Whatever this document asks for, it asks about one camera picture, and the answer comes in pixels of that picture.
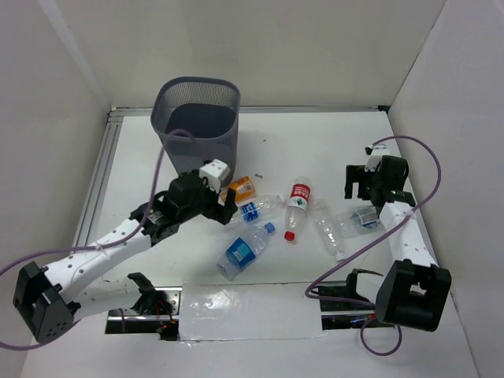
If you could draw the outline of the crushed blue label bottle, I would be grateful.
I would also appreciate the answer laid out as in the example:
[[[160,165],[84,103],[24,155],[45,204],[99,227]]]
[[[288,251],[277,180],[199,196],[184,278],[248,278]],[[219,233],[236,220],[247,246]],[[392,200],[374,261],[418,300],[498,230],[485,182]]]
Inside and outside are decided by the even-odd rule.
[[[261,195],[255,200],[239,206],[225,227],[227,230],[232,230],[261,221],[269,221],[277,217],[285,205],[286,200],[282,195]]]

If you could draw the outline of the blue cap plastic bottle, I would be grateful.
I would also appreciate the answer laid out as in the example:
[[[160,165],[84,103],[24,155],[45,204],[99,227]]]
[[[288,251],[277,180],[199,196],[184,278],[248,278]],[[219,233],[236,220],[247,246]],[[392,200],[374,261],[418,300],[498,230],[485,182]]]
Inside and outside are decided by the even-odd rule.
[[[273,223],[249,227],[217,260],[217,269],[226,280],[234,280],[256,261],[269,245],[276,232]]]

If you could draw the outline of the clear unlabelled plastic bottle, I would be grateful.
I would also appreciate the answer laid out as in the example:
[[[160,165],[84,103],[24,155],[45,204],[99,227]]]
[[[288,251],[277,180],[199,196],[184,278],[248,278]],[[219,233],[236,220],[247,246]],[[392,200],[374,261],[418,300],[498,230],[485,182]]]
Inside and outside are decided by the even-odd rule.
[[[345,243],[330,214],[327,203],[324,200],[316,199],[312,203],[311,215],[328,254],[333,256],[337,262],[345,260],[347,258]]]

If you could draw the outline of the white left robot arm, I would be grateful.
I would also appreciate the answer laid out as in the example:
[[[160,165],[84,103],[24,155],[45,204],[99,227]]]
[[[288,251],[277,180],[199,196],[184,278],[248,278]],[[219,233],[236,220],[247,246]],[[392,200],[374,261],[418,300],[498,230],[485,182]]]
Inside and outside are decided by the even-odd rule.
[[[13,304],[36,342],[51,343],[81,319],[112,309],[131,309],[140,315],[157,309],[170,312],[166,294],[142,273],[129,273],[122,280],[103,276],[175,235],[180,225],[196,216],[227,224],[237,210],[233,198],[219,203],[228,174],[228,166],[218,160],[182,173],[168,190],[139,206],[85,250],[43,267],[33,261],[22,267]]]

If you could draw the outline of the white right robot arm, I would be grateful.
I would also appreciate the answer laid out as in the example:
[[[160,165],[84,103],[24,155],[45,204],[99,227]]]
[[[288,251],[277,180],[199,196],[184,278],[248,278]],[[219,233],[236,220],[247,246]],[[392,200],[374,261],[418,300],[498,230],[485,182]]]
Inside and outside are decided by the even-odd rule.
[[[345,303],[360,309],[375,307],[378,321],[433,332],[438,328],[449,295],[451,275],[428,252],[413,208],[413,195],[404,191],[409,173],[405,159],[384,155],[375,166],[346,167],[345,197],[358,184],[358,197],[369,200],[380,223],[393,234],[387,237],[391,267],[386,275],[355,269],[343,291]]]

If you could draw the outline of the grey mesh waste bin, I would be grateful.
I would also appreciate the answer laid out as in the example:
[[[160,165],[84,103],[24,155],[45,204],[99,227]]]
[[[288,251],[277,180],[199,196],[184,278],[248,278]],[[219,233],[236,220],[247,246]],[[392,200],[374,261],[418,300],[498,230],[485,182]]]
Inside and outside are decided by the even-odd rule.
[[[221,79],[182,76],[161,87],[150,123],[178,173],[218,159],[230,168],[224,185],[232,181],[240,102],[238,87]]]

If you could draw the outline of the small orange juice bottle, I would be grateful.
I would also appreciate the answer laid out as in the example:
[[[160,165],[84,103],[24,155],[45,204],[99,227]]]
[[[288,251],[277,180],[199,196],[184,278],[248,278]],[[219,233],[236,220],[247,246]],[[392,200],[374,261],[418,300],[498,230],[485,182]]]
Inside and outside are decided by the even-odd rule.
[[[226,201],[230,190],[235,192],[235,203],[237,206],[257,197],[257,192],[249,176],[244,176],[223,188],[220,193],[220,200],[222,202]]]

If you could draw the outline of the squashed clear blue-label bottle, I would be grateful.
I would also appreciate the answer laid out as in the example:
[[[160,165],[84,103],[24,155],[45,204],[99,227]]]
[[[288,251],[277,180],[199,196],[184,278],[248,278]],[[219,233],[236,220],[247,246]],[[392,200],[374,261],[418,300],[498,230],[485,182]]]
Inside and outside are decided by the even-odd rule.
[[[374,206],[365,206],[335,216],[339,233],[344,239],[373,233],[381,226]]]

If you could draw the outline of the red label water bottle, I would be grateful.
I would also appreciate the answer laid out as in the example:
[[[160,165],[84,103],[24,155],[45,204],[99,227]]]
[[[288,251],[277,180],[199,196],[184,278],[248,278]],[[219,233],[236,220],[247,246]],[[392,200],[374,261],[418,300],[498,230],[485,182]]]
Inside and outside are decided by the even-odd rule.
[[[300,176],[294,180],[285,213],[284,239],[289,243],[296,241],[306,225],[307,209],[312,191],[308,177]]]

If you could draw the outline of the aluminium frame rail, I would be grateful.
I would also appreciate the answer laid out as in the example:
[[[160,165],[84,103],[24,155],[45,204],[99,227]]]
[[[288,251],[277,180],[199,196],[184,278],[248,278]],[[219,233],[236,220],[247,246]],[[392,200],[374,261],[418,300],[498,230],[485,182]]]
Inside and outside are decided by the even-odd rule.
[[[388,113],[390,106],[342,107],[342,106],[243,106],[240,114],[245,113]],[[86,246],[89,243],[93,227],[98,224],[102,204],[113,166],[120,130],[125,117],[144,117],[151,115],[147,107],[113,107],[107,117],[101,146],[95,162],[87,197],[83,203],[80,220],[73,240],[74,246]]]

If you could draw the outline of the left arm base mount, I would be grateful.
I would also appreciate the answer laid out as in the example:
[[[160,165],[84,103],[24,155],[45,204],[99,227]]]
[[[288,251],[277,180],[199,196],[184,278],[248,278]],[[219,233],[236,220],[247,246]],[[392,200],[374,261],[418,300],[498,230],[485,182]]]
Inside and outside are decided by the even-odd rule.
[[[147,309],[113,309],[108,312],[106,335],[155,335],[175,342],[180,338],[182,287],[157,287]]]

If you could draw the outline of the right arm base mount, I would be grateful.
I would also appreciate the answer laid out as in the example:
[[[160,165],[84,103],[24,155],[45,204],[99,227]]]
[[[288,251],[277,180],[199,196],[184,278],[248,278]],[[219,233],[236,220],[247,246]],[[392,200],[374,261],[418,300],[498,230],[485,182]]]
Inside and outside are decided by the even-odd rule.
[[[350,297],[343,281],[319,285],[313,293],[328,297]],[[370,307],[355,303],[320,300],[319,304],[324,331],[357,329],[373,315]]]

